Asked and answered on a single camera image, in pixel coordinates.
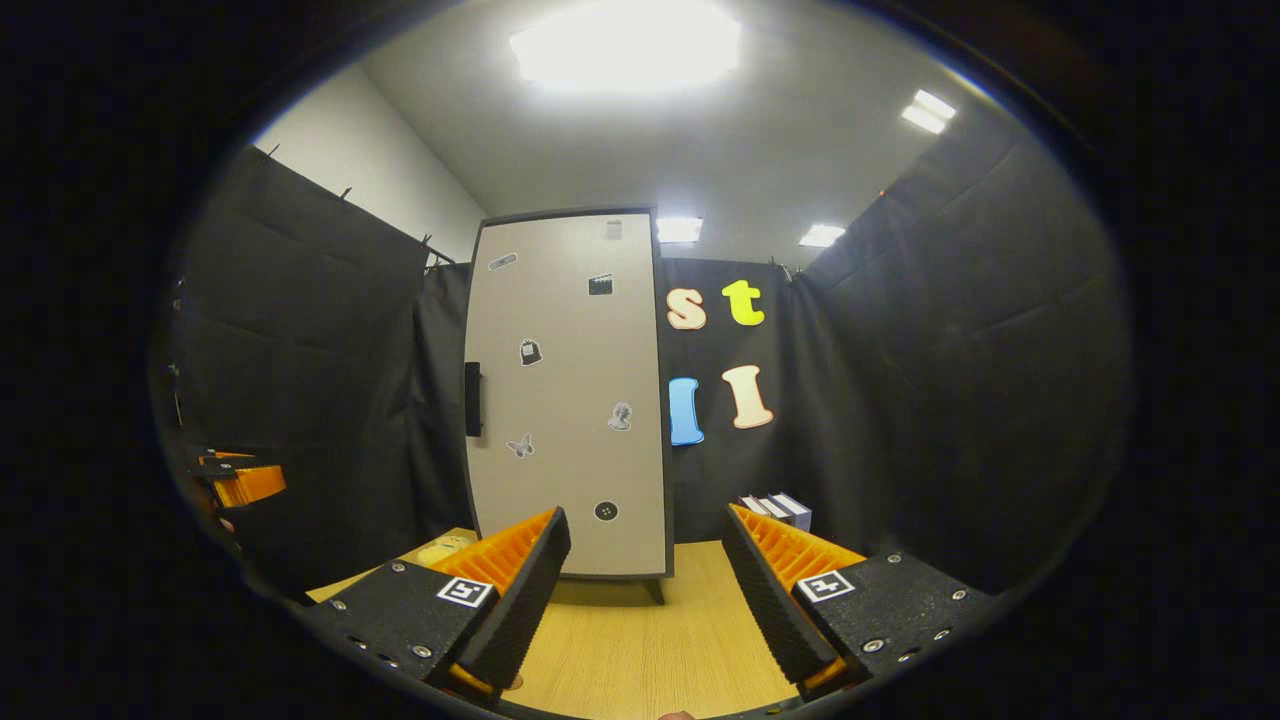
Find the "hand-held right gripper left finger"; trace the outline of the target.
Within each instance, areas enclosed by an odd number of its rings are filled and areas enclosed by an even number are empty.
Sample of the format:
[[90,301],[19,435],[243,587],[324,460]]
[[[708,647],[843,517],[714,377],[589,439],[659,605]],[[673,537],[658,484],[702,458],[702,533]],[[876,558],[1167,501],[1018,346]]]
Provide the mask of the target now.
[[429,565],[393,559],[305,610],[369,666],[476,705],[518,675],[571,550],[554,506]]

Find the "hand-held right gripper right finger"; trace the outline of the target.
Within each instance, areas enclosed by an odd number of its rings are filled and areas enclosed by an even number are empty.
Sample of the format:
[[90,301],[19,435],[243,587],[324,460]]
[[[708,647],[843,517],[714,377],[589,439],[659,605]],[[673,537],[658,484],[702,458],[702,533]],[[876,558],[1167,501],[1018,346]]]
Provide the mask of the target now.
[[739,588],[804,701],[897,674],[995,615],[996,596],[901,550],[867,557],[739,503],[726,516]]

